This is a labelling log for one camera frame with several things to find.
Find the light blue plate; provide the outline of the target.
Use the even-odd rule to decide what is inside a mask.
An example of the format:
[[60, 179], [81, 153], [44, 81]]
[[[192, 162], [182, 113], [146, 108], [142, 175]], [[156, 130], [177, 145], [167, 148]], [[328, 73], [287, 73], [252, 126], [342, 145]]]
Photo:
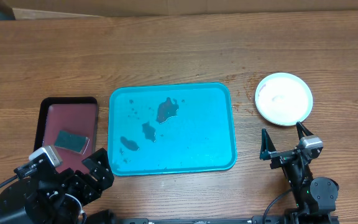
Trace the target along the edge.
[[263, 78], [255, 90], [254, 101], [260, 115], [279, 126], [294, 126], [313, 109], [313, 95], [306, 82], [284, 72]]

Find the green and yellow sponge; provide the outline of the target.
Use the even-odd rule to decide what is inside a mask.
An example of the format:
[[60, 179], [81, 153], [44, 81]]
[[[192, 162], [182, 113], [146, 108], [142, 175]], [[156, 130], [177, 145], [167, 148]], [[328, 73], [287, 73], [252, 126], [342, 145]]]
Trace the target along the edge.
[[82, 154], [87, 148], [89, 138], [61, 130], [54, 142], [54, 146], [67, 151]]

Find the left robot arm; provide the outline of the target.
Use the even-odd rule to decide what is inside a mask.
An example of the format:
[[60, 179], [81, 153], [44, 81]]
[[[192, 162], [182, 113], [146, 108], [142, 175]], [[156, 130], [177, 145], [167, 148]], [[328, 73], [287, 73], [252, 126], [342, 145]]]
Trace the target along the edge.
[[57, 172], [63, 161], [53, 146], [44, 146], [15, 169], [14, 182], [0, 194], [0, 223], [114, 223], [109, 210], [87, 215], [85, 205], [110, 188], [114, 176], [101, 148], [83, 159], [89, 172]]

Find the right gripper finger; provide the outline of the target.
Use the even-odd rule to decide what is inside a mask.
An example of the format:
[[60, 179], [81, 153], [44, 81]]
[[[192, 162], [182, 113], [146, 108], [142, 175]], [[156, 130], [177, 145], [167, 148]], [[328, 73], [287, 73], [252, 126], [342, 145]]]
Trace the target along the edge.
[[272, 154], [276, 153], [276, 148], [265, 128], [262, 129], [262, 143], [260, 148], [260, 160], [269, 160]]
[[305, 136], [312, 136], [313, 133], [309, 131], [301, 122], [296, 123], [296, 130], [298, 133], [298, 138], [301, 139]]

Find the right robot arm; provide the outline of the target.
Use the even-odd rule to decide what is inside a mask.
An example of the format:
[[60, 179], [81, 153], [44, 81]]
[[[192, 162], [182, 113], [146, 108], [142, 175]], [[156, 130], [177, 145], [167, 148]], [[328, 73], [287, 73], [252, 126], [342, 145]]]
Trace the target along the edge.
[[[331, 216], [336, 209], [339, 185], [327, 177], [314, 178], [309, 164], [319, 157], [323, 142], [301, 122], [296, 123], [299, 143], [288, 151], [278, 152], [267, 132], [262, 129], [260, 159], [270, 161], [271, 169], [281, 168], [290, 188], [275, 198], [265, 209], [260, 223], [338, 223]], [[296, 208], [289, 208], [280, 217], [269, 216], [270, 209], [289, 193]]]

